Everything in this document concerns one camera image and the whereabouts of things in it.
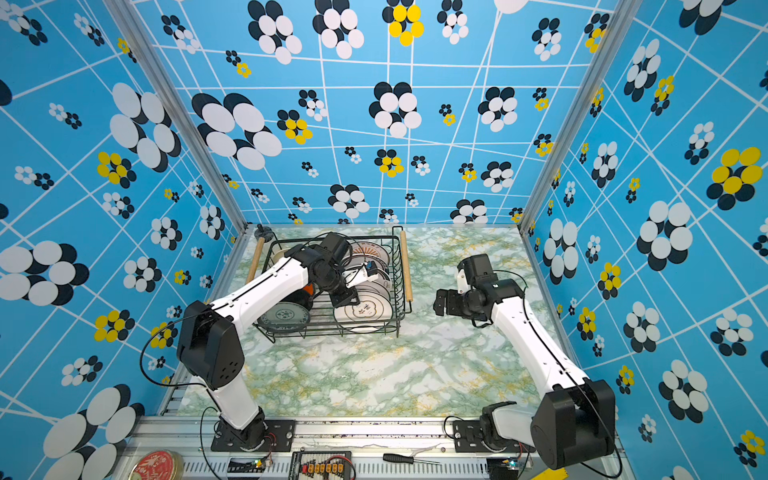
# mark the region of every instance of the blue floral wallpaper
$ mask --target blue floral wallpaper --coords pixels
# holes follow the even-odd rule
[[[100,1],[0,20],[0,478],[104,478],[237,232]]]
[[[249,221],[512,223],[617,0],[132,3]]]
[[[638,478],[766,478],[768,8],[645,0],[527,229]]]

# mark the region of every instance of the wooden handle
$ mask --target wooden handle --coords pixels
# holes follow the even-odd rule
[[[249,283],[256,276],[256,268],[259,266],[259,258],[261,258],[261,250],[264,248],[264,237],[261,237],[256,243],[256,251],[253,252],[253,260],[250,261],[250,268],[248,269],[248,278],[245,283]]]
[[[411,263],[408,261],[408,241],[406,231],[400,230],[400,251],[402,253],[402,278],[406,283],[406,300],[413,301],[413,288],[411,288]]]

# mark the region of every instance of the yellow connector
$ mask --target yellow connector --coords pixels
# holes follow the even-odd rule
[[[566,478],[568,478],[568,473],[565,471],[565,468],[560,468],[559,470],[547,469],[536,475],[532,480],[565,480]]]

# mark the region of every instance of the metal wire basket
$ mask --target metal wire basket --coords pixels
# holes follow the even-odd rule
[[[392,317],[381,320],[351,320],[336,318],[335,309],[331,305],[328,293],[315,292],[313,306],[310,310],[310,322],[298,332],[271,332],[258,323],[254,326],[272,343],[283,337],[327,336],[327,335],[359,335],[366,333],[395,333],[400,334],[400,323],[407,313],[412,312],[413,294],[411,275],[409,271],[408,247],[406,233],[401,226],[392,227],[391,235],[362,235],[346,237],[354,247],[356,241],[373,242],[380,245],[389,255],[386,272],[389,274],[392,286],[389,288],[389,303],[392,305]],[[266,253],[266,261],[262,273],[274,265],[273,257],[279,250],[288,249],[300,244],[312,245],[320,243],[322,237],[292,238],[275,240]]]

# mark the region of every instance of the marble countertop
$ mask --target marble countertop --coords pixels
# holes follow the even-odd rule
[[[315,237],[328,230],[274,228],[280,239]],[[333,230],[349,236],[391,231],[387,227]],[[257,329],[248,331],[243,338],[246,384],[268,416],[478,416],[482,407],[506,400],[538,404],[528,370],[496,328],[475,329],[468,320],[439,317],[432,311],[435,291],[455,288],[458,262],[487,253],[494,268],[525,278],[532,309],[557,339],[517,230],[407,227],[406,233],[414,301],[399,338],[394,333],[373,333],[282,338],[272,344]],[[245,284],[255,246],[252,238],[229,291]],[[199,415],[212,405],[201,387],[192,386],[178,415]]]

